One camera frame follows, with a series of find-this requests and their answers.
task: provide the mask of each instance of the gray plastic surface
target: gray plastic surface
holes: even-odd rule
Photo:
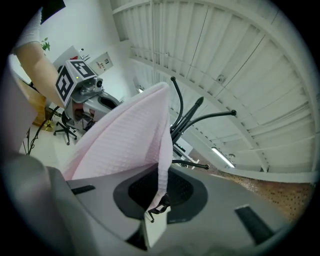
[[[90,94],[87,95],[81,95],[81,90],[74,90],[72,95],[71,95],[71,99],[75,102],[75,103],[84,103],[87,100],[93,98],[94,96],[97,96],[99,94],[101,94],[102,91],[94,91],[91,92]]]
[[[288,226],[273,205],[241,185],[190,168],[175,166],[175,169],[200,180],[208,190],[208,202],[192,220],[168,224],[152,247],[153,253],[166,248],[166,255],[198,256],[252,248],[254,241],[235,213],[235,208],[243,205],[250,205],[274,232]]]
[[[122,240],[130,238],[139,228],[140,221],[126,217],[114,201],[114,190],[124,180],[151,167],[152,164],[106,176],[69,180],[71,189],[93,185],[95,189],[77,194],[76,198],[82,203],[89,214],[98,220],[105,228]]]
[[[194,177],[208,190],[208,203],[192,220],[168,224],[155,245],[143,251],[125,242],[139,221],[125,217],[113,202],[121,181],[149,166],[89,179],[64,180],[55,168],[46,168],[30,156],[16,156],[4,166],[4,183],[23,220],[40,238],[62,255],[254,255],[278,242],[272,237],[254,247],[254,241],[235,214],[250,207],[274,231],[288,223],[268,202],[224,178],[192,169],[175,169]],[[92,184],[96,189],[74,195],[71,188]]]
[[[38,238],[58,254],[74,255],[71,237],[52,193],[49,172],[53,169],[59,172],[31,156],[17,154],[2,167],[3,183],[12,204]]]
[[[102,117],[104,117],[106,115],[106,113],[110,112],[112,109],[101,104],[99,102],[100,98],[106,98],[109,99],[110,101],[112,101],[116,106],[120,105],[120,102],[113,96],[111,96],[110,94],[106,93],[105,91],[102,92],[101,94],[99,94],[97,97],[93,97],[90,100],[86,101],[84,104],[94,110],[94,121],[99,121]]]
[[[145,251],[123,241],[116,233],[112,233],[108,228],[105,228],[100,219],[94,218],[87,211],[87,207],[84,207],[83,201],[78,200],[72,193],[60,171],[50,170],[49,174],[54,198],[70,233],[77,256],[146,255]],[[97,204],[105,202],[104,200],[98,202],[93,197],[91,200]],[[111,215],[106,214],[103,217],[110,218],[112,221]]]

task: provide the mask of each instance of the black stand arm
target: black stand arm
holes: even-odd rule
[[[199,163],[195,163],[195,162],[189,162],[189,161],[183,161],[183,160],[173,160],[172,161],[173,164],[183,164],[183,165],[188,165],[188,166],[194,166],[194,167],[198,167],[198,168],[203,168],[208,170],[210,168],[209,165],[203,165],[203,164],[199,164]]]
[[[192,125],[194,125],[195,123],[203,120],[203,119],[208,119],[208,118],[216,118],[216,117],[224,117],[224,116],[235,116],[237,114],[237,111],[235,110],[231,110],[231,111],[226,111],[226,112],[220,112],[220,113],[212,113],[212,114],[206,114],[203,116],[200,116],[194,120],[192,120],[191,122],[189,122],[182,130],[181,132],[178,133],[178,135],[176,135],[176,137],[178,137],[178,139],[180,138],[180,136]]]
[[[177,124],[179,123],[179,121],[182,117],[182,113],[184,111],[184,100],[182,99],[182,95],[181,95],[180,89],[177,85],[176,78],[174,76],[172,76],[171,81],[173,82],[174,88],[175,88],[176,93],[178,94],[178,97],[179,97],[180,111],[179,111],[178,117],[176,118],[176,120],[174,121],[173,125],[170,128],[170,132],[172,132],[176,128]]]
[[[187,123],[190,121],[190,119],[194,116],[197,109],[201,106],[201,104],[204,102],[204,97],[200,97],[195,104],[190,108],[188,113],[184,115],[184,117],[181,119],[181,121],[177,124],[176,128],[171,132],[171,138],[172,143],[175,144],[177,140],[176,136],[184,129],[184,127],[187,125]]]

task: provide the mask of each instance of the ceiling light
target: ceiling light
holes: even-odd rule
[[[235,168],[234,164],[228,158],[226,158],[216,147],[212,147],[211,149],[214,153],[221,157],[222,160],[225,161],[230,167]]]

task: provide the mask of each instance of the ceiling beam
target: ceiling beam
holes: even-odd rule
[[[177,113],[169,108],[170,123],[173,124],[177,118]],[[230,166],[226,164],[221,157],[212,151],[212,144],[205,138],[196,128],[193,126],[189,127],[181,136],[186,142],[188,142],[196,151],[206,158],[214,167],[221,171],[228,170]],[[232,161],[235,164],[237,170],[245,170],[251,172],[260,172],[261,165],[243,165],[238,164],[237,161]]]
[[[171,71],[171,70],[167,69],[166,67],[161,66],[159,64],[152,63],[151,61],[146,60],[144,58],[140,58],[137,56],[132,56],[131,58],[139,63],[143,63],[145,65],[153,67],[156,71],[158,71],[159,73],[162,73],[164,76],[166,76],[168,78],[170,78],[172,76],[175,77],[181,83],[188,86],[190,89],[197,92],[199,95],[203,96],[212,105],[214,105],[220,112],[230,111],[230,109],[227,109],[222,103],[220,103],[217,99],[212,97],[209,93],[207,93],[206,91],[204,91],[200,87],[195,86],[194,83],[192,83],[190,80],[177,74],[176,72]],[[249,132],[243,126],[243,124],[239,121],[239,119],[237,119],[235,116],[226,116],[225,118],[228,118],[230,120],[230,122],[234,125],[234,127],[238,130],[239,135],[243,138],[244,142],[247,144],[249,149],[254,149],[254,150],[259,149],[258,144],[255,142],[254,138],[249,134]],[[254,154],[257,157],[259,163],[261,164],[263,171],[267,172],[269,165],[268,165],[267,160],[265,159],[263,153],[260,151],[255,151]]]
[[[174,111],[170,111],[170,116],[172,117],[172,119],[175,119],[177,115]],[[305,172],[306,169],[303,167],[301,167],[301,171],[296,170],[295,173],[260,172],[257,170],[242,168],[242,166],[237,168],[237,165],[235,166],[235,168],[228,168],[228,166],[224,164],[216,154],[213,154],[213,151],[211,150],[208,143],[201,140],[200,137],[197,136],[197,134],[197,131],[193,127],[190,127],[190,129],[185,131],[185,133],[182,135],[182,138],[190,145],[192,145],[192,147],[196,151],[198,151],[202,157],[208,160],[212,164],[212,166],[216,167],[222,172],[270,182],[316,183],[319,180],[319,173],[317,171]]]
[[[124,10],[148,4],[149,0],[133,0],[130,3],[124,4],[119,8],[115,9],[112,14],[117,14]],[[271,22],[266,22],[266,19],[255,13],[254,11],[246,8],[245,6],[230,0],[194,0],[194,3],[210,5],[212,7],[220,8],[227,12],[230,12],[244,20],[249,21],[259,30],[263,31],[265,35],[277,45],[277,47],[284,53],[293,69],[296,71],[298,77],[302,81],[302,86],[306,93],[308,104],[310,106],[310,112],[312,120],[314,121],[314,135],[315,137],[320,136],[320,115],[319,105],[317,102],[317,86],[319,77],[317,72],[311,72],[314,70],[315,64],[307,52],[307,47],[303,41],[299,42],[294,38],[294,42],[299,46],[299,51],[292,44],[290,38],[286,38],[284,33],[279,31]],[[315,139],[313,163],[311,171],[315,171],[319,160],[320,152],[320,139]]]

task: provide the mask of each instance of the white ceiling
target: white ceiling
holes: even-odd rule
[[[193,146],[206,158],[212,155],[216,165],[214,153],[208,153],[216,146],[235,155],[237,170],[316,170],[316,68],[275,6],[259,0],[111,0],[111,6],[120,40],[131,42],[140,86],[171,85],[175,76],[184,111],[201,96],[205,100],[195,117],[237,111],[236,117],[211,118],[191,128],[202,145]],[[218,82],[219,76],[225,80]],[[175,117],[180,105],[173,86],[170,97]]]

